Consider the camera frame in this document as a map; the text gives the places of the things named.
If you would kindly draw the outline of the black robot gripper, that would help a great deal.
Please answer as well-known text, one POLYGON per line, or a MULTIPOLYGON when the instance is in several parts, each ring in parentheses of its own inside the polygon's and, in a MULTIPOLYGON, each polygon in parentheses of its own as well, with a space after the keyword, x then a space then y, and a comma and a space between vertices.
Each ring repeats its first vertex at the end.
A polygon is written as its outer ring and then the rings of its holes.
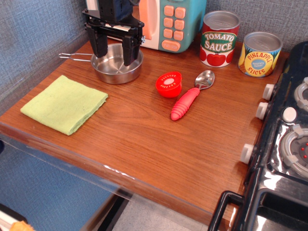
POLYGON ((99 0, 98 9, 85 9, 83 14, 94 26, 86 24, 86 31, 90 40, 93 53, 101 58, 108 52, 107 36, 100 27, 109 25, 111 28, 116 26, 127 26, 132 37, 125 36, 122 42, 124 65, 131 65, 139 54, 140 45, 145 42, 143 35, 144 23, 136 19, 133 14, 133 8, 139 5, 138 0, 99 0))

